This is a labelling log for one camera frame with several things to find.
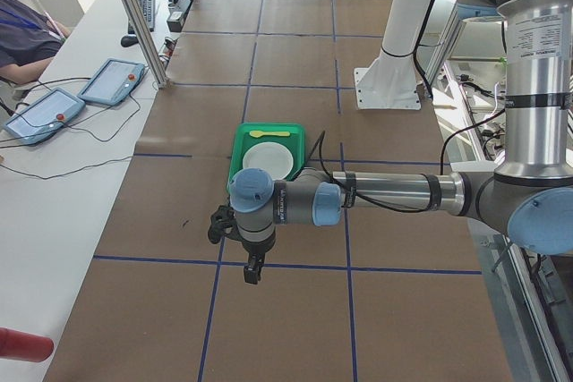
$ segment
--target green tray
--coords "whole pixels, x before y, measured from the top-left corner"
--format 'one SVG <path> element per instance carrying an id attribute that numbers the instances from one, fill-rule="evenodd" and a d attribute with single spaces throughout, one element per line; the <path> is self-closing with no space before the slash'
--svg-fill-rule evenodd
<path id="1" fill-rule="evenodd" d="M 288 137 L 262 136 L 252 137 L 249 132 L 260 130 L 262 132 L 290 132 Z M 242 123 L 236 129 L 235 143 L 233 144 L 233 154 L 231 156 L 231 168 L 229 169 L 228 182 L 243 168 L 244 153 L 251 147 L 262 142 L 276 142 L 288 148 L 293 155 L 293 168 L 286 176 L 287 180 L 293 176 L 304 165 L 304 128 L 300 124 L 293 123 Z"/>

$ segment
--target yellow spoon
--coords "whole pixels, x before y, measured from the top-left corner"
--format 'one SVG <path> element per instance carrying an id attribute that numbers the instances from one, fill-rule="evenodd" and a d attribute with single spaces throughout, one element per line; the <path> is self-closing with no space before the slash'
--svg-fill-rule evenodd
<path id="1" fill-rule="evenodd" d="M 290 132 L 264 132 L 262 130 L 251 130 L 249 136 L 252 138 L 262 138 L 263 136 L 280 136 L 282 138 L 287 138 L 290 136 Z"/>

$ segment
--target lanyard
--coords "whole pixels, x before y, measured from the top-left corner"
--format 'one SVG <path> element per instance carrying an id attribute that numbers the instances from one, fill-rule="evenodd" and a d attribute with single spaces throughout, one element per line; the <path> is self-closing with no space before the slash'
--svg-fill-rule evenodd
<path id="1" fill-rule="evenodd" d="M 39 25 L 36 24 L 35 22 L 27 20 L 16 13 L 6 11 L 4 8 L 0 8 L 0 11 L 2 11 L 3 13 L 7 13 L 8 15 L 12 15 L 12 17 L 18 20 L 18 21 L 10 21 L 10 20 L 0 19 L 1 24 L 8 24 L 9 26 L 19 27 L 20 29 L 42 30 L 42 28 L 39 27 Z"/>

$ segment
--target white support column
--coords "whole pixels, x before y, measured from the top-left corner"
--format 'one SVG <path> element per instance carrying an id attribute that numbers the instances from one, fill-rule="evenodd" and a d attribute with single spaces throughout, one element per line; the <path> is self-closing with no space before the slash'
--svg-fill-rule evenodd
<path id="1" fill-rule="evenodd" d="M 393 0 L 382 45 L 394 55 L 414 51 L 431 0 Z M 369 68 L 355 69 L 359 109 L 420 109 L 412 56 L 382 50 Z"/>
<path id="2" fill-rule="evenodd" d="M 137 39 L 140 41 L 141 51 L 147 60 L 155 81 L 160 89 L 168 84 L 168 78 L 161 60 L 159 60 L 157 49 L 151 38 L 150 30 L 147 27 L 143 13 L 137 0 L 122 0 L 125 11 L 133 25 Z"/>

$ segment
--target black wire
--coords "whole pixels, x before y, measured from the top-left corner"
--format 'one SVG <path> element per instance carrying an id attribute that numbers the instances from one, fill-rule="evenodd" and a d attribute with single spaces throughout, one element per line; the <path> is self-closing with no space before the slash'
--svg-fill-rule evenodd
<path id="1" fill-rule="evenodd" d="M 130 159 L 131 157 L 132 156 L 127 156 L 127 157 L 123 157 L 123 158 L 114 158 L 111 160 L 106 160 L 102 163 L 97 163 L 95 165 L 88 165 L 88 166 L 80 167 L 78 169 L 71 170 L 69 172 L 65 172 L 63 174 L 53 174 L 51 176 L 40 176 L 39 174 L 29 174 L 27 172 L 22 172 L 20 170 L 12 169 L 11 167 L 8 167 L 5 165 L 0 165 L 0 167 L 2 167 L 3 169 L 9 170 L 10 172 L 14 172 L 15 174 L 22 174 L 24 176 L 28 176 L 29 178 L 35 178 L 35 179 L 41 179 L 43 181 L 49 181 L 50 179 L 62 178 L 62 177 L 67 176 L 69 174 L 77 174 L 78 172 L 81 172 L 82 170 L 90 169 L 92 167 L 100 167 L 100 166 L 108 165 L 110 163 L 122 162 L 122 161 Z"/>
<path id="2" fill-rule="evenodd" d="M 106 139 L 102 139 L 102 138 L 96 136 L 94 132 L 92 132 L 92 131 L 90 131 L 90 130 L 88 130 L 88 129 L 82 129 L 82 128 L 80 128 L 80 127 L 75 127 L 75 125 L 64 124 L 64 128 L 70 129 L 70 130 L 76 130 L 76 131 L 78 131 L 78 132 L 86 132 L 86 133 L 88 133 L 91 137 L 93 137 L 93 139 L 95 139 L 95 140 L 97 140 L 97 141 L 99 141 L 99 142 L 102 142 L 102 143 L 107 143 L 107 142 L 111 141 L 111 140 L 117 135 L 117 133 L 119 133 L 119 132 L 124 128 L 124 126 L 127 124 L 127 122 L 128 122 L 129 120 L 131 120 L 138 112 L 141 111 L 141 105 L 140 105 L 140 103 L 139 103 L 135 98 L 133 98 L 133 96 L 132 96 L 131 94 L 129 95 L 129 98 L 135 102 L 135 105 L 137 105 L 137 109 L 136 109 L 135 111 L 133 111 L 133 112 L 125 119 L 125 121 L 119 126 L 119 128 L 114 132 L 114 134 L 112 134 L 110 137 L 108 137 L 108 138 L 106 138 Z"/>
<path id="3" fill-rule="evenodd" d="M 430 95 L 430 98 L 433 98 L 433 89 L 432 89 L 432 85 L 430 85 L 430 82 L 428 81 L 427 77 L 426 77 L 426 72 L 423 69 L 423 67 L 420 65 L 420 62 L 418 61 L 418 48 L 419 47 L 438 47 L 441 44 L 437 44 L 437 45 L 425 45 L 422 44 L 422 38 L 423 38 L 423 33 L 426 30 L 426 26 L 428 25 L 428 20 L 430 20 L 430 14 L 432 13 L 432 7 L 433 4 L 435 3 L 436 0 L 430 0 L 430 3 L 428 4 L 428 8 L 426 9 L 426 14 L 423 17 L 423 21 L 422 21 L 422 27 L 420 28 L 420 32 L 418 33 L 418 38 L 415 42 L 415 46 L 414 46 L 414 50 L 408 54 L 393 54 L 390 53 L 389 51 L 386 51 L 386 48 L 384 48 L 384 40 L 382 40 L 382 52 L 384 52 L 386 55 L 389 55 L 390 57 L 396 57 L 396 58 L 405 58 L 405 57 L 409 57 L 410 55 L 412 56 L 412 60 L 414 61 L 414 67 L 415 69 L 418 71 L 418 73 L 420 74 L 420 76 L 422 77 L 422 81 L 423 81 L 423 85 L 426 87 L 428 94 Z"/>
<path id="4" fill-rule="evenodd" d="M 470 125 L 470 126 L 464 128 L 464 129 L 458 130 L 457 132 L 450 134 L 450 135 L 448 136 L 448 138 L 444 141 L 443 146 L 441 147 L 441 154 L 440 154 L 440 174 L 444 174 L 444 155 L 445 155 L 445 153 L 446 153 L 446 147 L 448 146 L 449 142 L 450 142 L 452 139 L 454 139 L 454 138 L 455 138 L 456 136 L 458 136 L 460 133 L 467 132 L 468 130 L 472 130 L 472 129 L 474 129 L 475 127 L 478 127 L 478 126 L 480 126 L 480 125 L 484 125 L 484 124 L 488 123 L 489 121 L 491 121 L 491 120 L 497 118 L 498 116 L 500 116 L 500 115 L 503 114 L 504 112 L 505 112 L 505 109 L 501 109 L 501 110 L 500 110 L 496 115 L 494 115 L 494 116 L 490 116 L 490 117 L 488 117 L 488 118 L 486 118 L 486 119 L 480 121 L 479 123 L 472 124 L 472 125 Z"/>
<path id="5" fill-rule="evenodd" d="M 508 53 L 508 45 L 505 40 L 505 21 L 501 22 L 501 44 L 503 44 L 503 52 Z"/>
<path id="6" fill-rule="evenodd" d="M 36 89 L 37 87 L 46 87 L 47 89 L 50 89 L 47 84 L 56 84 L 58 82 L 66 82 L 66 81 L 89 81 L 91 78 L 85 77 L 85 76 L 78 76 L 78 77 L 73 77 L 73 78 L 62 78 L 61 80 L 52 80 L 52 81 L 46 81 L 46 82 L 40 82 L 38 80 L 38 84 L 33 85 L 32 87 L 30 87 L 29 89 L 26 89 L 23 92 L 23 96 L 22 98 L 25 98 L 28 93 L 30 93 L 31 91 L 33 91 L 34 89 Z"/>
<path id="7" fill-rule="evenodd" d="M 480 87 L 479 85 L 477 85 L 473 82 L 463 81 L 463 82 L 460 82 L 460 84 L 462 86 L 469 87 L 471 89 L 479 91 L 480 93 L 482 93 L 484 96 L 486 96 L 488 98 L 495 98 L 495 95 L 491 91 L 488 91 L 487 89 L 483 89 L 482 87 Z M 498 100 L 504 100 L 504 99 L 505 98 L 503 96 L 498 96 Z"/>
<path id="8" fill-rule="evenodd" d="M 342 188 L 343 190 L 345 190 L 346 192 L 351 192 L 351 190 L 344 185 L 343 183 L 341 183 L 340 181 L 337 181 L 334 176 L 332 176 L 332 174 L 328 171 L 328 169 L 326 168 L 326 166 L 324 165 L 324 159 L 322 158 L 322 142 L 324 141 L 324 136 L 326 135 L 325 131 L 322 131 L 321 136 L 319 137 L 319 161 L 321 163 L 321 167 L 322 167 L 322 171 L 329 177 L 330 181 L 332 183 L 335 183 L 338 187 Z M 384 208 L 387 210 L 391 210 L 393 212 L 399 212 L 402 214 L 419 214 L 421 212 L 427 212 L 428 208 L 426 209 L 400 209 L 400 208 L 394 208 L 392 206 L 389 206 L 388 204 L 380 201 L 380 200 L 376 200 L 376 199 L 371 199 L 368 196 L 363 195 L 360 192 L 355 192 L 356 197 L 359 197 L 362 200 L 365 200 L 371 204 L 373 204 L 374 206 L 377 206 L 379 208 Z"/>
<path id="9" fill-rule="evenodd" d="M 502 136 L 502 134 L 494 134 L 493 136 L 490 136 L 489 138 L 487 138 L 482 145 L 482 151 L 486 156 L 489 156 L 490 154 L 487 152 L 487 144 L 490 143 L 491 140 L 494 139 L 499 139 Z"/>
<path id="10" fill-rule="evenodd" d="M 414 67 L 418 71 L 418 73 L 420 73 L 420 75 L 422 76 L 423 85 L 426 87 L 428 94 L 430 95 L 430 98 L 433 98 L 432 85 L 428 81 L 428 79 L 426 77 L 426 72 L 422 68 L 422 66 L 420 65 L 420 63 L 417 59 L 417 56 L 418 56 L 418 48 L 420 47 L 420 44 L 422 43 L 423 33 L 425 32 L 426 26 L 428 25 L 428 20 L 430 20 L 430 14 L 432 13 L 433 4 L 435 3 L 435 1 L 436 0 L 430 0 L 430 3 L 428 4 L 428 8 L 426 9 L 426 15 L 423 17 L 422 27 L 420 28 L 420 33 L 418 33 L 418 40 L 416 40 L 416 42 L 415 42 L 414 57 L 413 57 L 414 58 Z"/>
<path id="11" fill-rule="evenodd" d="M 86 133 L 88 133 L 91 137 L 93 137 L 95 140 L 97 140 L 97 141 L 99 141 L 99 142 L 102 142 L 102 143 L 107 143 L 107 142 L 111 141 L 111 140 L 117 135 L 117 133 L 119 133 L 119 132 L 124 128 L 124 126 L 127 124 L 127 122 L 128 122 L 129 120 L 131 120 L 138 112 L 141 111 L 141 105 L 140 105 L 140 103 L 139 103 L 135 98 L 133 98 L 133 96 L 132 96 L 131 94 L 128 95 L 128 96 L 129 96 L 129 98 L 130 98 L 131 100 L 133 100 L 133 101 L 135 102 L 135 104 L 137 105 L 137 109 L 136 109 L 134 112 L 132 112 L 132 113 L 125 119 L 125 121 L 119 126 L 119 128 L 114 132 L 114 134 L 112 134 L 109 138 L 106 138 L 106 139 L 102 139 L 102 138 L 96 136 L 96 135 L 95 135 L 92 131 L 90 131 L 90 130 L 82 129 L 82 128 L 80 128 L 80 127 L 75 127 L 75 125 L 77 125 L 77 124 L 79 124 L 79 123 L 83 123 L 84 121 L 87 121 L 87 120 L 89 120 L 90 118 L 92 118 L 92 117 L 94 117 L 94 116 L 96 116 L 96 115 L 101 114 L 102 112 L 106 112 L 106 111 L 107 111 L 109 108 L 111 108 L 112 106 L 109 106 L 109 107 L 107 107 L 107 108 L 105 108 L 105 109 L 102 109 L 101 111 L 98 111 L 98 112 L 96 112 L 95 114 L 92 114 L 92 115 L 88 116 L 87 118 L 84 118 L 84 119 L 80 120 L 78 123 L 74 123 L 74 124 L 71 124 L 71 125 L 66 124 L 66 123 L 63 123 L 63 122 L 60 122 L 60 121 L 51 121 L 50 123 L 40 124 L 40 125 L 38 125 L 38 124 L 32 124 L 32 123 L 30 123 L 30 121 L 28 121 L 28 119 L 27 119 L 26 117 L 24 117 L 22 114 L 20 114 L 20 113 L 18 113 L 18 112 L 15 112 L 14 114 L 17 115 L 17 116 L 19 116 L 19 117 L 20 117 L 25 123 L 27 123 L 30 127 L 41 128 L 41 127 L 45 127 L 45 126 L 47 126 L 47 125 L 50 125 L 51 123 L 61 123 L 64 128 L 67 128 L 67 129 L 70 129 L 70 130 L 76 130 L 76 131 L 78 131 L 78 132 L 86 132 Z M 47 132 L 40 132 L 40 133 L 31 134 L 30 136 L 21 136 L 21 137 L 19 137 L 19 138 L 4 139 L 4 140 L 0 140 L 0 143 L 10 142 L 10 141 L 20 140 L 20 139 L 26 139 L 26 138 L 31 138 L 31 137 L 33 137 L 33 136 L 38 136 L 38 135 L 40 135 L 40 134 L 46 134 L 46 135 L 48 135 L 48 134 L 51 134 L 51 133 L 53 133 L 53 131 L 50 130 L 50 131 L 47 131 Z M 30 145 L 30 144 L 26 144 L 26 143 L 22 143 L 22 144 L 19 144 L 19 145 L 6 145 L 6 146 L 0 147 L 0 149 L 28 147 L 29 145 Z"/>
<path id="12" fill-rule="evenodd" d="M 539 270 L 541 269 L 541 263 L 545 260 L 545 256 L 542 254 L 537 254 L 537 261 L 531 266 L 529 275 L 533 278 L 539 275 Z"/>
<path id="13" fill-rule="evenodd" d="M 321 141 L 321 138 L 324 139 L 324 134 L 326 132 L 322 131 L 321 136 L 319 136 L 319 138 L 314 142 L 314 145 L 312 145 L 312 149 L 311 151 L 308 153 L 308 156 L 306 156 L 306 158 L 304 159 L 304 163 L 301 166 L 300 169 L 298 169 L 298 171 L 293 175 L 293 178 L 291 179 L 291 181 L 294 181 L 296 178 L 298 178 L 298 176 L 301 174 L 301 172 L 304 170 L 305 167 L 308 166 L 308 162 L 310 161 L 312 154 L 314 154 L 314 151 L 316 150 L 316 148 L 319 146 L 319 142 Z"/>
<path id="14" fill-rule="evenodd" d="M 433 89 L 432 89 L 432 85 L 430 84 L 430 82 L 428 81 L 428 78 L 426 78 L 426 71 L 422 68 L 422 65 L 420 64 L 420 62 L 418 62 L 418 53 L 417 51 L 414 53 L 414 67 L 415 69 L 418 71 L 418 73 L 420 74 L 420 76 L 422 77 L 422 81 L 423 81 L 423 85 L 426 87 L 426 89 L 428 90 L 428 94 L 430 95 L 430 98 L 433 99 Z"/>
<path id="15" fill-rule="evenodd" d="M 14 111 L 0 98 L 0 107 L 10 116 L 14 115 Z"/>

